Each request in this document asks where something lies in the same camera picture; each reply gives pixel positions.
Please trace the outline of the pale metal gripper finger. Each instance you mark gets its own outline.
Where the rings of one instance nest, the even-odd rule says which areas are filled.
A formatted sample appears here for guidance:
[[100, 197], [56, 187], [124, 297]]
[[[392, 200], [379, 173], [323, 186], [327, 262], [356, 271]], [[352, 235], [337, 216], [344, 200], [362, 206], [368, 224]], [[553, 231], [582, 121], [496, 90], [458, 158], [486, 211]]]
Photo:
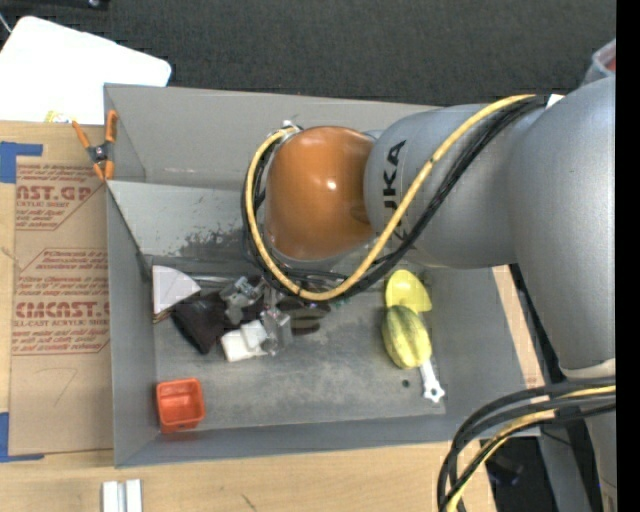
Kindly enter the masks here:
[[225, 303], [227, 319], [231, 323], [240, 323], [243, 318], [243, 309], [256, 301], [256, 288], [247, 277], [240, 277], [223, 288], [220, 297]]
[[261, 348], [271, 356], [286, 349], [293, 340], [291, 317], [277, 307], [261, 312], [260, 319], [266, 331], [266, 339]]

